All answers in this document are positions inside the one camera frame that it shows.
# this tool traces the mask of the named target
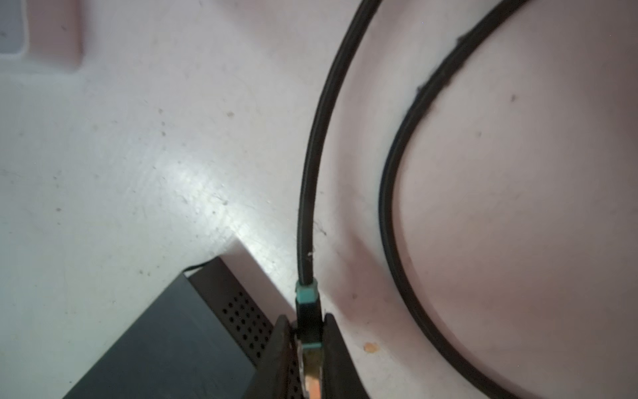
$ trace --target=black cable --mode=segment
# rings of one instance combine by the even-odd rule
[[[527,0],[504,0],[490,11],[470,32],[459,39],[456,48],[443,60],[428,82],[419,89],[417,97],[403,119],[385,161],[379,192],[379,224],[383,250],[390,266],[394,283],[421,331],[436,350],[465,379],[489,398],[517,398],[499,386],[463,357],[436,327],[414,293],[401,264],[392,223],[392,198],[401,157],[419,121],[441,90],[450,82],[474,50]]]
[[[328,124],[341,90],[348,67],[357,52],[359,43],[370,20],[376,13],[381,0],[362,0],[346,32],[337,55],[332,62],[330,72],[323,85],[319,104],[315,112],[315,120],[310,130],[306,161],[301,180],[299,197],[299,217],[297,220],[297,267],[299,283],[310,285],[313,282],[313,222],[315,217],[315,197],[319,178],[319,163],[323,151],[323,143],[328,132]]]

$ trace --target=white surface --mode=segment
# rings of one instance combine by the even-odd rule
[[[405,310],[376,196],[415,88],[493,4],[387,1],[333,117],[316,272],[375,398],[482,397]],[[234,241],[292,302],[308,130],[356,6],[89,1],[76,74],[0,76],[0,397],[62,397],[180,269]],[[637,8],[532,1],[406,155],[415,288],[528,396],[638,395]]]
[[[64,72],[81,60],[79,0],[0,0],[0,71]]]

